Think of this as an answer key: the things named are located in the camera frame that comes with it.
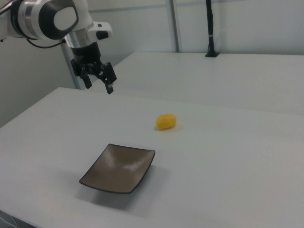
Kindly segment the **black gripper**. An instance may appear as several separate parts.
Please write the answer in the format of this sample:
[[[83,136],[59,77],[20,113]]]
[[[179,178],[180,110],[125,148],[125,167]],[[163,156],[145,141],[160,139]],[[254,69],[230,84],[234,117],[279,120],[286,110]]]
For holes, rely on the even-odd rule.
[[[85,47],[71,48],[74,58],[71,60],[72,68],[75,76],[79,76],[86,89],[92,86],[91,80],[88,76],[95,75],[101,80],[106,88],[108,94],[111,94],[114,81],[117,80],[113,66],[110,62],[102,64],[101,53],[97,42]]]

